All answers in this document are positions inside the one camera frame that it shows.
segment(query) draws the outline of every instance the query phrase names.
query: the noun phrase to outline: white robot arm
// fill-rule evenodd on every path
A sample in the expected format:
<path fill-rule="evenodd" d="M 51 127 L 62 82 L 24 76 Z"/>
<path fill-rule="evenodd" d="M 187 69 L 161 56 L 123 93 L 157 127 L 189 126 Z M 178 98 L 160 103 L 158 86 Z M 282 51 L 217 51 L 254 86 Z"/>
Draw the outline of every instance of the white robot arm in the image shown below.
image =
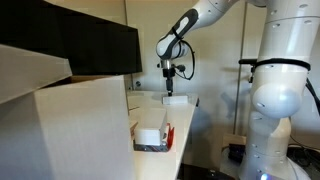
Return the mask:
<path fill-rule="evenodd" d="M 238 0 L 200 0 L 157 44 L 169 96 L 172 60 L 188 53 L 182 38 L 220 19 Z M 310 70 L 309 58 L 320 24 L 319 0 L 247 0 L 267 8 L 265 28 L 251 89 L 251 112 L 241 179 L 306 179 L 286 157 L 291 124 L 300 108 Z"/>

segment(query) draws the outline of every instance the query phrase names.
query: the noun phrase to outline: white table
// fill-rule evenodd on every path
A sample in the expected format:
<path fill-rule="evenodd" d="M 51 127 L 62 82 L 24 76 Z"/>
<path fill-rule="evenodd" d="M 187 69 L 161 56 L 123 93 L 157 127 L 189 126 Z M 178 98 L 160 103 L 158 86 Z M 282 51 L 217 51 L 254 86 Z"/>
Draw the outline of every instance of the white table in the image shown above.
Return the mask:
<path fill-rule="evenodd" d="M 137 180 L 175 180 L 177 178 L 198 96 L 188 93 L 188 104 L 163 105 L 161 99 L 164 94 L 149 91 L 128 92 L 129 109 L 165 108 L 168 123 L 175 128 L 173 145 L 169 152 L 134 152 Z"/>

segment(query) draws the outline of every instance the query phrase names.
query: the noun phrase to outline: cardboard box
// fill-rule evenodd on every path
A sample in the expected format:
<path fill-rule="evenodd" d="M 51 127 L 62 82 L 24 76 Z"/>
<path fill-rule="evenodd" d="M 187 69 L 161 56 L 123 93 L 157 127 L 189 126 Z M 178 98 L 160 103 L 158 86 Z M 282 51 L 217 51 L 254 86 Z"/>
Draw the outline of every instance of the cardboard box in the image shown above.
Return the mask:
<path fill-rule="evenodd" d="M 135 179 L 123 76 L 37 90 L 0 122 L 1 179 Z"/>
<path fill-rule="evenodd" d="M 0 45 L 0 104 L 71 75 L 67 59 Z"/>

